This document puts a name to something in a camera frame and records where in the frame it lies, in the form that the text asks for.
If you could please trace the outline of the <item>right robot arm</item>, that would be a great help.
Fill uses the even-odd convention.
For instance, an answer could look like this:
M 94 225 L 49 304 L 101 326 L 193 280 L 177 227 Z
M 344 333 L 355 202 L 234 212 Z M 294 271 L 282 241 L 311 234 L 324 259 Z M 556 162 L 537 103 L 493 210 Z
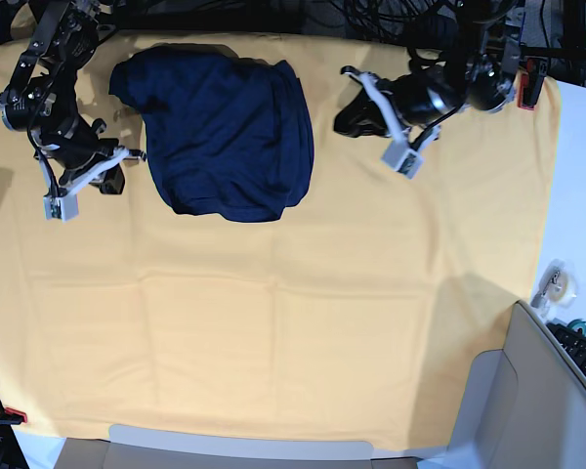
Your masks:
M 43 8 L 32 38 L 0 94 L 5 126 L 24 132 L 34 158 L 45 173 L 48 195 L 67 194 L 82 176 L 102 194 L 121 194 L 125 177 L 116 163 L 100 165 L 121 149 L 119 140 L 106 138 L 106 122 L 88 122 L 79 112 L 75 85 L 78 71 L 110 37 L 105 21 L 113 13 L 111 1 L 50 1 Z

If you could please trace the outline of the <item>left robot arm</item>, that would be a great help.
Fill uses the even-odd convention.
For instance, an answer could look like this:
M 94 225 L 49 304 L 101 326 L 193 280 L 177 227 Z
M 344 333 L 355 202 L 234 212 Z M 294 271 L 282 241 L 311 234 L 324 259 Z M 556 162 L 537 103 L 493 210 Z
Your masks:
M 421 128 L 412 149 L 464 107 L 495 112 L 514 98 L 523 14 L 522 1 L 438 1 L 404 25 L 408 74 L 370 78 L 404 134 Z

